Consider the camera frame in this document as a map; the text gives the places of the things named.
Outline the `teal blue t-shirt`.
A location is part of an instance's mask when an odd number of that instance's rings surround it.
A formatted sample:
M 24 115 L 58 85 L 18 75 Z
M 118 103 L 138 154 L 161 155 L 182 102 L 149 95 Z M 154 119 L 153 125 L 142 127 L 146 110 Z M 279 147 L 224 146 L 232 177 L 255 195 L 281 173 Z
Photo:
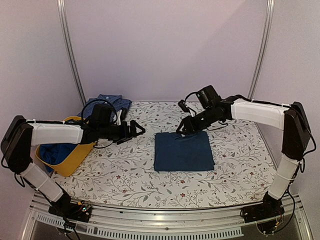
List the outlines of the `teal blue t-shirt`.
M 208 134 L 174 132 L 154 136 L 154 170 L 157 172 L 204 172 L 214 170 L 215 162 Z

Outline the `yellow laundry basket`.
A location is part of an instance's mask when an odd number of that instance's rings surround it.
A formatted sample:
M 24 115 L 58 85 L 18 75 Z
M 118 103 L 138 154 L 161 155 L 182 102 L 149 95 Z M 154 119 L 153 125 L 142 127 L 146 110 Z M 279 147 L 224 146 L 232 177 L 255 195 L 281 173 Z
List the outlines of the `yellow laundry basket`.
M 45 169 L 49 173 L 55 172 L 63 177 L 69 177 L 76 171 L 83 160 L 91 152 L 94 145 L 94 142 L 90 144 L 77 144 L 77 147 L 70 153 L 70 155 L 65 158 L 62 163 L 57 165 L 50 165 L 41 159 L 39 151 L 40 145 L 36 148 L 35 157 L 44 164 Z

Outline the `royal blue garment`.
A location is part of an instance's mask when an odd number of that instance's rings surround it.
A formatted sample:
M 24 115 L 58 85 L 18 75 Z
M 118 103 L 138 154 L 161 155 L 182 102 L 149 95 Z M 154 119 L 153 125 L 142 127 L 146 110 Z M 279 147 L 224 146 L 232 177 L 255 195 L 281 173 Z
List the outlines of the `royal blue garment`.
M 77 147 L 71 143 L 42 144 L 39 146 L 40 158 L 47 164 L 58 165 Z

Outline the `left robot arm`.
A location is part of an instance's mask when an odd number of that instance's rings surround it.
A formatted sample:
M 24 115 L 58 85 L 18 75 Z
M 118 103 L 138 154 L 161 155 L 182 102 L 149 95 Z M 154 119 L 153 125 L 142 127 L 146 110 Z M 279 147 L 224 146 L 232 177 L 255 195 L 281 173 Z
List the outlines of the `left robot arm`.
M 100 139 L 120 145 L 143 135 L 146 130 L 135 120 L 124 121 L 108 100 L 95 99 L 89 117 L 82 114 L 79 120 L 49 121 L 25 119 L 17 115 L 8 127 L 1 143 L 2 163 L 24 183 L 31 184 L 36 191 L 63 216 L 74 213 L 69 194 L 50 178 L 31 158 L 31 148 L 48 144 L 84 145 L 89 149 Z

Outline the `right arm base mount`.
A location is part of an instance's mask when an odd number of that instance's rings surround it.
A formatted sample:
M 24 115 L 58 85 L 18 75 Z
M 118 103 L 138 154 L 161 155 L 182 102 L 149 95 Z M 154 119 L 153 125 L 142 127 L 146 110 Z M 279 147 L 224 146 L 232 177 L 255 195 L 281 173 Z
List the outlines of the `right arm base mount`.
M 245 206 L 240 216 L 245 223 L 258 222 L 257 229 L 264 235 L 274 234 L 284 218 L 284 207 L 281 199 L 274 199 L 268 192 L 264 195 L 262 203 Z

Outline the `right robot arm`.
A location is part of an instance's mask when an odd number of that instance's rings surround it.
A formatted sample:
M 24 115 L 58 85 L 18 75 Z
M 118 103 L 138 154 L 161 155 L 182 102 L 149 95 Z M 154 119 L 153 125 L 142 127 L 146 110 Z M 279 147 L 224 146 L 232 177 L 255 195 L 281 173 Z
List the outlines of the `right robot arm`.
M 269 218 L 278 210 L 282 197 L 298 172 L 305 171 L 305 156 L 317 149 L 303 105 L 298 101 L 280 104 L 248 99 L 241 94 L 222 98 L 212 85 L 194 91 L 193 95 L 203 110 L 196 113 L 187 105 L 186 98 L 180 100 L 178 106 L 188 115 L 177 127 L 179 134 L 195 134 L 215 122 L 226 120 L 249 121 L 282 132 L 281 157 L 276 175 L 258 208 L 262 218 Z

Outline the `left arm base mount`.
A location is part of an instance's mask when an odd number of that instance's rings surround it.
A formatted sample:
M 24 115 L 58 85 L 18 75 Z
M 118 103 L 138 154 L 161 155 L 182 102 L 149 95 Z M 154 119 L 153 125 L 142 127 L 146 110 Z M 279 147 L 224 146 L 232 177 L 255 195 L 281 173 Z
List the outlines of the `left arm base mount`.
M 83 200 L 72 202 L 71 197 L 67 193 L 63 193 L 56 202 L 50 203 L 48 212 L 68 220 L 88 223 L 92 214 L 92 206 Z

